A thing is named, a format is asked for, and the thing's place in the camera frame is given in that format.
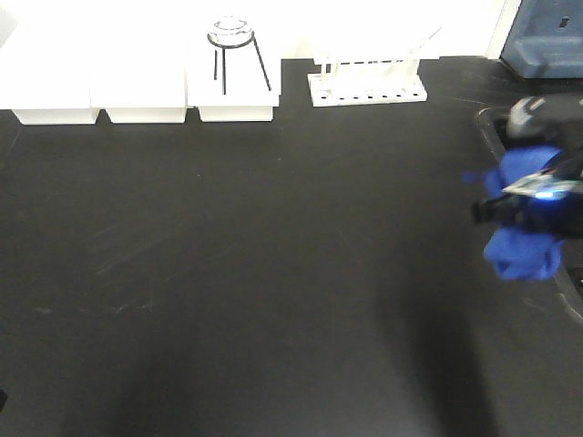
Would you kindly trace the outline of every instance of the blue glove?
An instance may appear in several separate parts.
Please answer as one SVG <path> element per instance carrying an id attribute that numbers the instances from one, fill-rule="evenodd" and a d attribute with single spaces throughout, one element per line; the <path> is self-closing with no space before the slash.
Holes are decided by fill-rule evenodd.
<path id="1" fill-rule="evenodd" d="M 486 174 L 484 182 L 489 195 L 501 196 L 502 188 L 539 171 L 558 152 L 551 146 L 509 150 L 499 167 Z M 563 243 L 551 234 L 505 226 L 494 233 L 484 249 L 484 257 L 494 265 L 501 279 L 549 279 L 561 264 Z"/>

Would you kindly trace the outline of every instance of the white wall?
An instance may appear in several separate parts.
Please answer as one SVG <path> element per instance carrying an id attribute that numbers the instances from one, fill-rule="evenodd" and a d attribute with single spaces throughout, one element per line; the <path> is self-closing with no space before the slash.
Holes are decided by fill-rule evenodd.
<path id="1" fill-rule="evenodd" d="M 193 25 L 203 23 L 209 17 L 220 11 L 231 10 L 243 13 L 256 27 L 270 28 L 277 38 L 284 57 L 312 57 L 311 41 L 318 32 L 341 32 L 358 34 L 354 29 L 366 28 L 366 23 L 374 18 L 375 23 L 386 19 L 386 28 L 392 27 L 396 21 L 414 25 L 428 16 L 440 18 L 443 29 L 435 43 L 441 47 L 442 56 L 485 56 L 492 39 L 496 23 L 503 9 L 505 0 L 358 0 L 339 2 L 338 0 L 291 0 L 288 2 L 273 2 L 265 0 L 223 0 L 208 2 L 175 0 L 148 1 L 118 0 L 109 3 L 110 14 L 118 12 L 119 5 L 124 9 L 133 9 L 132 19 L 139 20 L 140 11 L 144 5 L 152 8 L 176 8 L 177 19 L 192 17 Z M 50 16 L 51 12 L 59 14 L 76 10 L 85 6 L 102 8 L 103 2 L 94 0 L 0 0 L 0 6 L 11 11 L 18 18 L 30 15 Z M 96 30 L 102 25 L 107 32 L 107 24 L 97 23 Z M 160 23 L 159 29 L 165 26 L 172 28 L 176 24 Z"/>

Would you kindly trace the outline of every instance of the blue plastic container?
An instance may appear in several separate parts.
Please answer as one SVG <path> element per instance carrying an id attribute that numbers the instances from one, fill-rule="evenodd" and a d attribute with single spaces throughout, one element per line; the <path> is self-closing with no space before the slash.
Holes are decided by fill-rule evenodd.
<path id="1" fill-rule="evenodd" d="M 583 77 L 583 0 L 522 0 L 502 58 L 522 77 Z"/>

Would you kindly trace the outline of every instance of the sink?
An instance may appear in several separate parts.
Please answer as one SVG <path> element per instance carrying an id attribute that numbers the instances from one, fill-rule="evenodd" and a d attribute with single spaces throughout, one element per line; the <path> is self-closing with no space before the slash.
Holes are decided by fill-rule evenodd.
<path id="1" fill-rule="evenodd" d="M 557 147 L 574 147 L 560 135 L 530 137 L 515 140 L 506 135 L 509 107 L 489 107 L 477 115 L 477 123 L 486 143 L 496 160 L 500 160 L 513 147 L 549 144 Z M 566 242 L 563 248 L 563 263 L 554 277 L 557 297 L 571 318 L 583 326 L 583 240 Z"/>

